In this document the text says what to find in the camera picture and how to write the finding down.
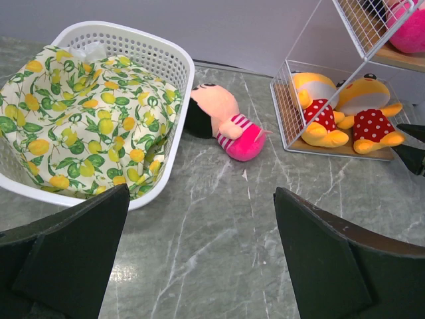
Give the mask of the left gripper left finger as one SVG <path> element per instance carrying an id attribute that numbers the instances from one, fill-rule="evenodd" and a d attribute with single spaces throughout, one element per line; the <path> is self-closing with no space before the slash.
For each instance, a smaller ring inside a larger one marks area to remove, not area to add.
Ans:
<path id="1" fill-rule="evenodd" d="M 1 232 L 1 317 L 44 306 L 97 318 L 129 209 L 127 185 Z"/>

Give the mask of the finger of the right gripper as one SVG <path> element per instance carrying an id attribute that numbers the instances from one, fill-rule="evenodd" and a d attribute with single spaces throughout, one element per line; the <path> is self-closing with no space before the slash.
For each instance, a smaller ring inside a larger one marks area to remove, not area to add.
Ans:
<path id="1" fill-rule="evenodd" d="M 424 125 L 397 124 L 396 127 L 424 143 Z M 424 149 L 404 144 L 392 148 L 411 173 L 424 177 Z"/>

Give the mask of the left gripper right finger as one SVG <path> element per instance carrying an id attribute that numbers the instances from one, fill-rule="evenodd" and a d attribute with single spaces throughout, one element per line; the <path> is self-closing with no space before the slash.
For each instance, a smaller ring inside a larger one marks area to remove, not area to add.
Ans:
<path id="1" fill-rule="evenodd" d="M 274 207 L 301 318 L 424 317 L 424 247 L 369 231 L 286 188 L 276 189 Z"/>

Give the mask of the orange bear plush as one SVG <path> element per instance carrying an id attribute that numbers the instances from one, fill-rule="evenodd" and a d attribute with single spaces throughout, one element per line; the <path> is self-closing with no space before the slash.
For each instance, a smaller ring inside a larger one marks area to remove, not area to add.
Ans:
<path id="1" fill-rule="evenodd" d="M 301 135 L 303 141 L 323 148 L 345 145 L 349 137 L 337 128 L 345 115 L 335 110 L 339 95 L 333 81 L 313 72 L 294 72 L 292 78 L 307 124 Z"/>
<path id="2" fill-rule="evenodd" d="M 335 109 L 345 117 L 337 127 L 353 130 L 356 153 L 369 154 L 404 143 L 405 135 L 389 121 L 402 110 L 402 104 L 389 104 L 389 100 L 388 87 L 371 73 L 350 82 L 340 91 Z"/>

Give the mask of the pink striped doll front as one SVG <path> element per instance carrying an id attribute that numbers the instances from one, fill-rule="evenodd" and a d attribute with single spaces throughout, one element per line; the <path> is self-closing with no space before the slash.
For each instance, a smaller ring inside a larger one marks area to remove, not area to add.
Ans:
<path id="1" fill-rule="evenodd" d="M 396 21 L 410 8 L 409 1 L 363 1 L 363 8 L 369 13 L 378 15 L 386 28 L 392 27 Z M 424 2 L 391 36 L 390 43 L 400 52 L 415 54 L 424 52 Z"/>

